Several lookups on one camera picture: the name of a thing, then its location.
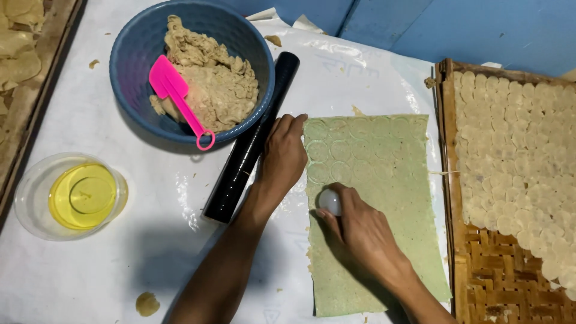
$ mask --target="black rolling pin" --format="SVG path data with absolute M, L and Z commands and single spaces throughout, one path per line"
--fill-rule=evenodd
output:
M 292 53 L 282 52 L 278 56 L 274 67 L 276 82 L 270 104 L 262 117 L 236 139 L 234 148 L 204 207 L 203 216 L 226 224 L 232 219 L 250 173 L 264 151 L 266 138 L 299 65 L 300 60 Z

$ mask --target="bamboo tray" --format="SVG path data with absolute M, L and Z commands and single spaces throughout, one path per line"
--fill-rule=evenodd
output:
M 460 63 L 435 65 L 442 167 L 456 171 L 454 71 L 504 77 L 520 84 L 576 84 L 532 73 Z M 552 289 L 542 276 L 542 260 L 523 250 L 516 238 L 464 224 L 459 172 L 444 177 L 452 313 L 458 323 L 576 323 L 576 302 L 564 288 Z
M 85 4 L 86 0 L 44 0 L 46 21 L 35 36 L 42 69 L 16 88 L 0 92 L 0 99 L 8 108 L 8 114 L 0 116 L 0 126 L 6 134 L 0 144 L 0 230 Z

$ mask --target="plastic cup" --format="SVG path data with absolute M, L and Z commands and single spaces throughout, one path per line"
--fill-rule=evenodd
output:
M 71 229 L 58 223 L 48 208 L 50 189 L 66 171 L 81 164 L 96 163 L 105 167 L 116 185 L 111 211 L 99 224 L 87 229 Z M 45 158 L 28 170 L 16 188 L 14 210 L 20 224 L 35 236 L 52 241 L 85 238 L 98 231 L 120 214 L 128 200 L 128 185 L 120 173 L 95 156 L 78 153 L 60 153 Z

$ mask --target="green dough sheet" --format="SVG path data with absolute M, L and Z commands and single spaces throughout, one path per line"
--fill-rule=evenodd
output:
M 304 125 L 308 153 L 309 209 L 326 184 L 354 187 L 382 211 L 400 249 L 424 285 L 447 302 L 426 166 L 428 115 L 310 118 Z M 353 260 L 322 220 L 310 214 L 310 261 L 316 316 L 382 312 L 397 301 Z

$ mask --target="white table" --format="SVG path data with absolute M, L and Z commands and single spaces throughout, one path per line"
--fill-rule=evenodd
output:
M 72 242 L 49 242 L 28 233 L 10 212 L 0 236 L 0 323 L 160 323 L 174 296 L 221 230 L 199 218 L 231 146 L 197 155 L 123 117 L 108 75 L 115 35 L 155 0 L 89 1 L 58 80 L 29 168 L 60 152 L 96 155 L 127 179 L 123 213 L 102 231 Z M 263 35 L 279 35 L 300 69 L 280 114 L 310 117 L 430 114 L 430 170 L 440 171 L 432 91 L 423 80 L 430 62 L 405 58 L 342 39 L 294 29 L 282 21 L 257 21 Z M 93 70 L 88 64 L 100 60 Z M 235 323 L 389 323 L 384 314 L 312 316 L 312 280 L 305 176 L 271 217 L 256 252 Z M 439 175 L 430 175 L 442 256 L 446 255 L 444 201 Z M 135 310 L 142 292 L 156 294 L 160 310 L 143 318 Z

